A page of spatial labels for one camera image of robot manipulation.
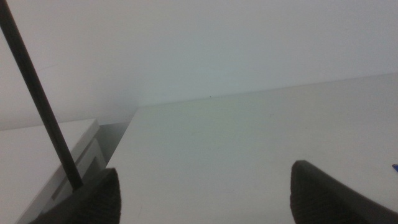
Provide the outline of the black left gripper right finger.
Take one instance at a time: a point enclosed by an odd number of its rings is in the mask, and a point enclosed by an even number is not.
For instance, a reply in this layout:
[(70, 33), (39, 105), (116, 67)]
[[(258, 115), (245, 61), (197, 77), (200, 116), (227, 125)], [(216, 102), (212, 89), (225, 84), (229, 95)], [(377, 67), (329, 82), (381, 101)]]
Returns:
[(397, 212), (305, 160), (296, 161), (291, 169), (290, 210), (295, 223), (397, 223)]

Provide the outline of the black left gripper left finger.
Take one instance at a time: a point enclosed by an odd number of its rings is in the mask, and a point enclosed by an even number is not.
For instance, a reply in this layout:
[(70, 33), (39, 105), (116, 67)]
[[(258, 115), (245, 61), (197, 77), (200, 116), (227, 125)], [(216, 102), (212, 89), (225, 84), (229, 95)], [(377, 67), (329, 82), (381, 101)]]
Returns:
[(104, 169), (31, 224), (119, 224), (121, 190), (115, 168)]

